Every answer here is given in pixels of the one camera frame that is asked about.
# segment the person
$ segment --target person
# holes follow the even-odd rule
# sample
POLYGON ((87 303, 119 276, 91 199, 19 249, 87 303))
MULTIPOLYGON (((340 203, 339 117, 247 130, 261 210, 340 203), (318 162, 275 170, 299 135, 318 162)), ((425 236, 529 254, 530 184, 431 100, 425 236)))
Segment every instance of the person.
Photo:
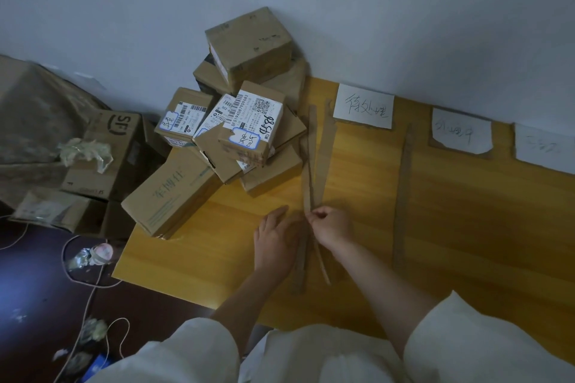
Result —
POLYGON ((369 301, 388 340, 322 324, 269 332, 240 363, 264 303, 296 259, 296 224, 287 207, 254 231, 254 272, 209 319, 186 321, 164 342, 98 372, 100 382, 575 382, 575 367, 519 327, 480 314, 455 292, 439 301, 396 275, 352 237, 345 212, 306 215, 316 239, 369 301))

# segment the qr code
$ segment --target qr code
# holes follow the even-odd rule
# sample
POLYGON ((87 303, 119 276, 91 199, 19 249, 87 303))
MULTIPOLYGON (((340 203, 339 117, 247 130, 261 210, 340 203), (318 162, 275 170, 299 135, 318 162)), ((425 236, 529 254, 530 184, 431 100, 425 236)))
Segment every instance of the qr code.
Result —
POLYGON ((254 111, 261 112, 262 114, 267 114, 267 111, 270 110, 270 102, 268 100, 264 100, 262 98, 256 98, 254 104, 254 111))

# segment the dark floor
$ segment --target dark floor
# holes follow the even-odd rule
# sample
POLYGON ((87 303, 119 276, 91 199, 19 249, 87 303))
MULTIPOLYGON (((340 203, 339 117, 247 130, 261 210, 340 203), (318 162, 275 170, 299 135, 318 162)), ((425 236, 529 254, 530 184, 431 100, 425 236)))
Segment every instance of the dark floor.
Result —
MULTIPOLYGON (((9 245, 24 229, 23 224, 0 220, 0 247, 9 245)), ((70 282, 61 265, 61 249, 70 234, 30 226, 16 245, 0 251, 0 375, 6 382, 52 382, 66 360, 53 361, 60 349, 71 349, 82 323, 91 288, 70 282)), ((66 256, 99 240, 79 238, 69 245, 66 256)), ((94 282, 99 268, 74 273, 94 282)), ((113 284, 106 269, 101 284, 113 284)), ((108 324, 118 317, 129 319, 131 328, 123 346, 125 356, 138 351, 147 341, 162 341, 184 321, 209 316, 211 309, 153 292, 125 282, 95 294, 89 316, 108 324)), ((111 357, 119 358, 118 347, 126 330, 125 321, 111 328, 111 357)), ((248 350, 268 331, 255 328, 248 350)), ((105 351, 105 343, 96 346, 105 351)))

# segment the wooden table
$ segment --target wooden table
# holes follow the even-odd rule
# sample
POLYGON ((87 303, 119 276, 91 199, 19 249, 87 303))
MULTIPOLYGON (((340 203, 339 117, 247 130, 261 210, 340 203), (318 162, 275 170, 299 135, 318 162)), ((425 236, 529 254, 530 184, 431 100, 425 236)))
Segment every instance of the wooden table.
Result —
MULTIPOLYGON (((324 100, 335 99, 337 88, 307 79, 304 105, 317 105, 318 145, 324 100)), ((401 147, 414 123, 408 278, 437 297, 455 289, 575 363, 575 177, 513 159, 508 124, 493 123, 491 159, 430 147, 430 119, 429 105, 396 97, 393 131, 338 123, 324 202, 347 209, 357 241, 389 263, 401 147)), ((302 208, 299 178, 255 199, 239 182, 223 186, 169 241, 136 227, 114 277, 215 308, 252 271, 252 231, 282 204, 302 208)), ((347 274, 332 259, 327 264, 334 286, 325 285, 310 252, 306 293, 293 296, 286 281, 259 322, 384 336, 347 274)))

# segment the hand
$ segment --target hand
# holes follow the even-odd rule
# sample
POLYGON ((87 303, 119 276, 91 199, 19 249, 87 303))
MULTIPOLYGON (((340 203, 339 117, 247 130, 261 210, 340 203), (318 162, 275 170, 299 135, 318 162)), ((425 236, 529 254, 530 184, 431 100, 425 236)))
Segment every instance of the hand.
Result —
POLYGON ((352 242, 353 227, 346 212, 322 206, 305 214, 313 234, 321 245, 334 253, 342 244, 352 242))
POLYGON ((283 282, 296 261, 299 235, 286 231, 304 219, 302 214, 293 214, 278 223, 287 208, 282 206, 268 213, 254 231, 254 270, 269 276, 275 286, 283 282))

